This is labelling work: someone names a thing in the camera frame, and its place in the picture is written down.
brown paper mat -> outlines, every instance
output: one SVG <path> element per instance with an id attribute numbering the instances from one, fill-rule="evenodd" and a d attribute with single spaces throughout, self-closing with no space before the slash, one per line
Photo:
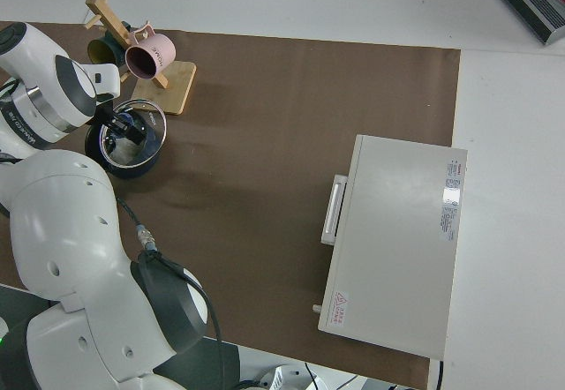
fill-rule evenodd
<path id="1" fill-rule="evenodd" d="M 38 25 L 76 60 L 100 35 Z M 334 174 L 356 134 L 449 146 L 459 51 L 168 31 L 198 71 L 161 159 L 116 194 L 212 297 L 226 341 L 425 388 L 428 360 L 318 331 Z M 123 94 L 132 92 L 128 79 Z M 86 128 L 60 147 L 84 153 Z M 128 254 L 139 250 L 120 213 Z M 0 282 L 18 286 L 2 219 Z"/>

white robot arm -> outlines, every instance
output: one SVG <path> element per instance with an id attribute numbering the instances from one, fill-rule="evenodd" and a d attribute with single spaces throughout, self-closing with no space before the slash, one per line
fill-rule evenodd
<path id="1" fill-rule="evenodd" d="M 115 65 L 83 65 L 34 26 L 0 31 L 0 68 L 13 78 L 0 97 L 0 154 L 26 158 L 79 128 L 97 97 L 119 95 Z"/>
<path id="2" fill-rule="evenodd" d="M 79 65 L 28 24 L 0 31 L 0 67 L 17 80 L 0 95 L 0 205 L 20 279 L 60 302 L 4 337 L 8 390 L 182 390 L 152 371 L 206 332 L 206 301 L 188 271 L 156 251 L 139 262 L 125 255 L 102 167 L 42 151 L 93 116 L 97 94 L 119 93 L 112 66 Z M 13 158 L 23 161 L 2 162 Z"/>
<path id="3" fill-rule="evenodd" d="M 49 150 L 1 165 L 0 183 L 22 282 L 61 302 L 16 330 L 25 344 L 4 338 L 8 388 L 182 389 L 152 370 L 203 336 L 206 303 L 151 257 L 127 258 L 104 170 L 81 154 Z M 17 362 L 29 368 L 14 373 Z"/>

black cable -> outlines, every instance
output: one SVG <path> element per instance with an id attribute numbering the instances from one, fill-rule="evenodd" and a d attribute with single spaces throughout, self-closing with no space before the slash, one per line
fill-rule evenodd
<path id="1" fill-rule="evenodd" d="M 310 378 L 312 379 L 312 382 L 314 383 L 314 387 L 316 387 L 316 390 L 319 390 L 318 385 L 316 384 L 316 379 L 314 378 L 314 374 L 312 374 L 312 371 L 310 371 L 310 367 L 308 366 L 308 363 L 304 362 L 304 365 L 305 365 L 306 369 L 308 370 L 308 373 L 310 374 Z"/>
<path id="2" fill-rule="evenodd" d="M 351 381 L 353 381 L 354 379 L 356 379 L 358 377 L 358 375 L 354 375 L 353 377 L 351 377 L 350 379 L 348 379 L 347 381 L 345 381 L 343 384 L 341 384 L 336 390 L 340 390 L 341 388 L 344 388 L 345 386 L 348 386 Z"/>
<path id="3" fill-rule="evenodd" d="M 136 216 L 136 214 L 133 212 L 133 210 L 129 207 L 129 205 L 127 203 L 125 203 L 125 201 L 121 198 L 116 198 L 116 202 L 119 203 L 122 208 L 127 212 L 128 215 L 130 215 L 130 218 L 132 218 L 133 222 L 135 222 L 135 225 L 141 225 L 141 222 L 139 221 L 138 217 Z"/>
<path id="4" fill-rule="evenodd" d="M 0 158 L 0 163 L 18 163 L 21 161 L 19 158 Z"/>
<path id="5" fill-rule="evenodd" d="M 441 390 L 441 382 L 443 381 L 443 361 L 440 361 L 440 373 L 438 375 L 438 385 L 435 390 Z"/>
<path id="6" fill-rule="evenodd" d="M 260 381 L 245 379 L 244 381 L 239 381 L 236 385 L 234 385 L 231 388 L 231 390 L 244 390 L 249 387 L 258 387 L 259 385 L 260 385 Z"/>
<path id="7" fill-rule="evenodd" d="M 8 90 L 8 94 L 12 94 L 16 91 L 16 87 L 18 87 L 19 84 L 19 80 L 18 79 L 14 79 L 13 81 L 8 81 L 7 83 L 5 83 L 3 86 L 0 87 L 0 93 L 5 90 L 6 88 L 8 88 L 9 86 L 11 86 L 11 89 Z"/>
<path id="8" fill-rule="evenodd" d="M 133 212 L 133 209 L 131 209 L 128 206 L 128 204 L 125 203 L 125 201 L 123 199 L 116 198 L 116 202 L 128 213 L 130 218 L 132 218 L 132 220 L 135 222 L 136 226 L 142 225 L 141 222 L 139 221 L 137 215 Z M 149 258 L 156 259 L 162 265 L 166 266 L 176 276 L 178 276 L 182 280 L 186 281 L 204 299 L 204 303 L 206 303 L 206 307 L 208 308 L 208 310 L 210 312 L 210 317 L 212 318 L 212 323 L 214 324 L 215 339 L 216 339 L 217 346 L 218 346 L 218 360 L 220 362 L 220 368 L 221 368 L 220 389 L 225 390 L 226 368 L 225 368 L 225 362 L 223 360 L 222 329 L 220 328 L 220 321 L 218 321 L 218 317 L 215 313 L 215 309 L 214 309 L 214 306 L 212 305 L 212 301 L 210 300 L 210 297 L 206 294 L 204 289 L 195 280 L 193 280 L 191 277 L 189 277 L 188 275 L 186 275 L 184 273 L 185 269 L 182 268 L 179 264 L 173 262 L 172 260 L 165 258 L 162 255 L 162 253 L 160 253 L 159 251 L 146 251 L 146 252 L 148 253 Z"/>

wooden stand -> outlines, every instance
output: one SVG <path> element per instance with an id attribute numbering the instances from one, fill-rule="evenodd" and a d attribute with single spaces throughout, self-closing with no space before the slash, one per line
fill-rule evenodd
<path id="1" fill-rule="evenodd" d="M 132 45 L 127 29 L 110 9 L 106 0 L 87 0 L 86 4 L 94 13 L 94 17 L 85 24 L 86 28 L 90 28 L 100 20 L 120 46 L 128 49 Z M 194 63 L 175 61 L 164 70 L 164 73 L 151 79 L 151 82 L 138 79 L 132 97 L 149 99 L 159 105 L 166 114 L 179 115 L 185 108 L 195 73 Z M 122 81 L 125 81 L 130 75 L 129 72 L 124 74 Z"/>

warning label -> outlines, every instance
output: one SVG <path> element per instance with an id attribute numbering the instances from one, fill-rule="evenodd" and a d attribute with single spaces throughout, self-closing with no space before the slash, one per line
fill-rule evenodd
<path id="1" fill-rule="evenodd" d="M 347 312 L 347 303 L 349 295 L 342 291 L 334 292 L 332 299 L 332 310 L 330 311 L 329 324 L 331 326 L 343 326 L 345 323 L 345 314 Z"/>
<path id="2" fill-rule="evenodd" d="M 449 242 L 456 238 L 457 215 L 461 199 L 461 181 L 463 165 L 458 160 L 448 164 L 443 188 L 443 200 L 440 217 L 440 238 Z"/>

